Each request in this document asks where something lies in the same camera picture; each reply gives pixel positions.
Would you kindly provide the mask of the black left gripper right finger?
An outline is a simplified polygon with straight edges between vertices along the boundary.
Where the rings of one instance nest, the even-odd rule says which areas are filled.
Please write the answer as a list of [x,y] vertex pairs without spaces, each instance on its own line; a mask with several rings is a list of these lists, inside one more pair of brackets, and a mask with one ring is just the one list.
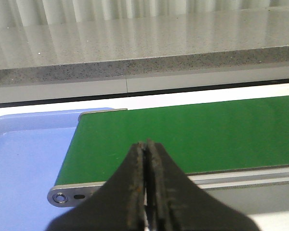
[[147,218],[151,231],[257,231],[243,213],[210,196],[176,165],[161,143],[147,140]]

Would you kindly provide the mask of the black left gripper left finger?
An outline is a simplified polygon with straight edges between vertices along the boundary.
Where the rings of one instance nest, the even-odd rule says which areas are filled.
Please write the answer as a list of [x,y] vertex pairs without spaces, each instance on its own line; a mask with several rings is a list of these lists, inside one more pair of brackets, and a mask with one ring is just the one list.
[[133,144],[111,178],[93,195],[51,221],[49,231],[143,231],[144,150]]

